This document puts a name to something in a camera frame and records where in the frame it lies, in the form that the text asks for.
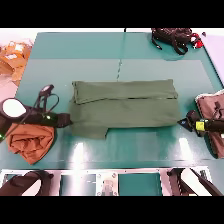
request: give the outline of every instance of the teal table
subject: teal table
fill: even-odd
[[[47,84],[53,84],[54,92],[60,97],[60,103],[55,111],[66,112],[73,95],[72,81],[114,81],[117,78],[120,59],[122,61],[126,59],[200,60],[213,90],[218,91],[223,88],[204,48],[194,50],[189,46],[189,52],[182,57],[166,44],[163,44],[163,51],[158,50],[152,45],[150,35],[146,33],[39,33],[16,97],[24,104],[32,105],[39,90]],[[215,159],[207,140],[197,138],[194,133],[185,134],[187,131],[184,129],[179,133],[187,135],[188,142],[196,142],[197,147],[200,147],[198,152],[206,153],[206,157],[202,158],[200,153],[190,160],[187,157],[178,157],[180,151],[175,145],[176,140],[171,141],[168,148],[165,144],[166,135],[173,128],[177,127],[113,129],[109,131],[106,140],[93,140],[72,136],[70,128],[66,127],[57,131],[51,150],[33,166],[19,155],[8,152],[6,143],[2,143],[0,168],[106,169],[207,165],[214,184],[224,193],[222,175],[224,161]],[[150,141],[153,136],[162,142],[160,148],[164,147],[164,152],[161,150],[161,155],[153,151],[153,144]],[[165,150],[169,150],[169,157],[164,156],[164,153],[167,153]],[[197,149],[190,147],[190,150],[194,153],[193,150]]]

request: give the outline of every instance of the white floor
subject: white floor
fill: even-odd
[[[193,28],[192,31],[198,34],[206,32],[210,35],[224,36],[224,28]],[[0,46],[10,41],[34,43],[38,32],[124,32],[124,28],[0,28]],[[151,32],[151,28],[127,28],[127,32]],[[0,85],[0,102],[14,97],[16,91],[17,86],[14,83]]]

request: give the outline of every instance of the folded green shirt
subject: folded green shirt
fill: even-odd
[[[180,120],[173,80],[73,82],[74,135],[105,138],[108,128],[160,127]]]

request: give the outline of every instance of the yellow label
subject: yellow label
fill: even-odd
[[[205,130],[205,123],[203,121],[196,121],[196,130],[204,131]]]

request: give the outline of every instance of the crumpled brown fabric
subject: crumpled brown fabric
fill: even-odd
[[[8,132],[17,124],[12,124]],[[30,165],[42,159],[54,140],[54,128],[21,124],[7,138],[9,150],[19,153]]]
[[[203,96],[202,98],[198,99],[197,105],[203,118],[212,118],[216,108],[215,102],[217,101],[220,103],[221,108],[224,108],[224,94]],[[221,133],[209,132],[208,135],[211,141],[213,152],[217,154],[218,158],[224,158],[224,139],[221,138]]]

